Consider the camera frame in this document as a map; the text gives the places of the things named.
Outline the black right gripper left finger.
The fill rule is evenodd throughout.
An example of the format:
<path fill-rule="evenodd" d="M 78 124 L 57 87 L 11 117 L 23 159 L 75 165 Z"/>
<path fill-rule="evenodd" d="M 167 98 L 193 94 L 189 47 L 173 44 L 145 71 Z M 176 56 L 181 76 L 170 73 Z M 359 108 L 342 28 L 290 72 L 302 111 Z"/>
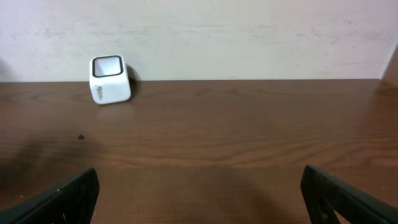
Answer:
<path fill-rule="evenodd" d="M 100 183 L 90 167 L 1 212 L 1 223 L 90 223 Z"/>

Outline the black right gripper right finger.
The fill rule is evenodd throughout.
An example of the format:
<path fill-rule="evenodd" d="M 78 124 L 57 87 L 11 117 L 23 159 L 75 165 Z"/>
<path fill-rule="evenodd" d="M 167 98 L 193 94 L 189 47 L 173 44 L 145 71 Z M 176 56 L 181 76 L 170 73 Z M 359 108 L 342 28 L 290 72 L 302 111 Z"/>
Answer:
<path fill-rule="evenodd" d="M 304 168 L 300 189 L 312 224 L 394 224 L 397 209 L 313 165 Z"/>

